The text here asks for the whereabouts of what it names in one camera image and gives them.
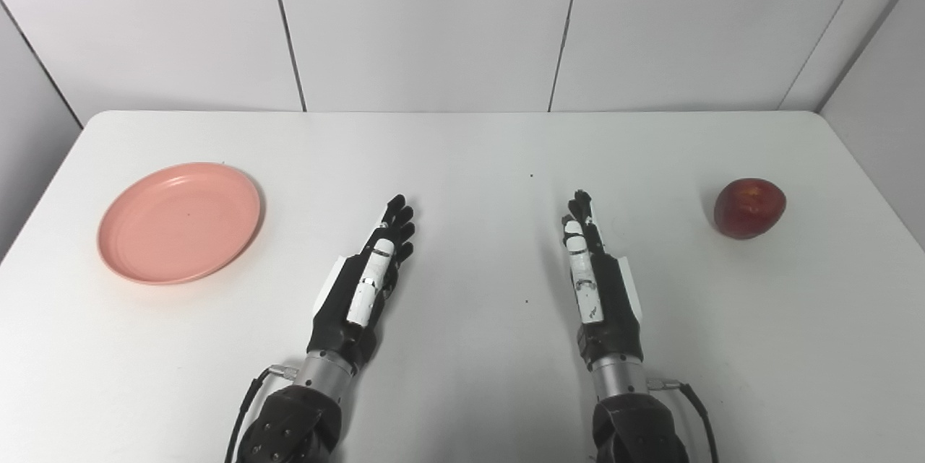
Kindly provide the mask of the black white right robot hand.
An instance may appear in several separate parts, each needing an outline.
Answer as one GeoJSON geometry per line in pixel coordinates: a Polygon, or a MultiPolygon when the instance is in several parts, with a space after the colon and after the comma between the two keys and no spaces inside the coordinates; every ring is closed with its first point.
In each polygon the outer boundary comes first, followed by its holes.
{"type": "Polygon", "coordinates": [[[577,345],[588,370],[609,355],[644,360],[640,324],[620,261],[607,253],[591,196],[575,191],[562,217],[569,276],[581,325],[577,345]]]}

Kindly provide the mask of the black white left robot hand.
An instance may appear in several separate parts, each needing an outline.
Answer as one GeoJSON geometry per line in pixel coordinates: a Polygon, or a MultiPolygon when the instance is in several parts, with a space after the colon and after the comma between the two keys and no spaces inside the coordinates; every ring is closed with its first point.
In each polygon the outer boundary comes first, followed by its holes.
{"type": "Polygon", "coordinates": [[[315,313],[307,352],[337,355],[357,374],[373,357],[377,325],[396,288],[400,267],[412,256],[414,210],[403,194],[384,207],[363,248],[344,259],[315,313]]]}

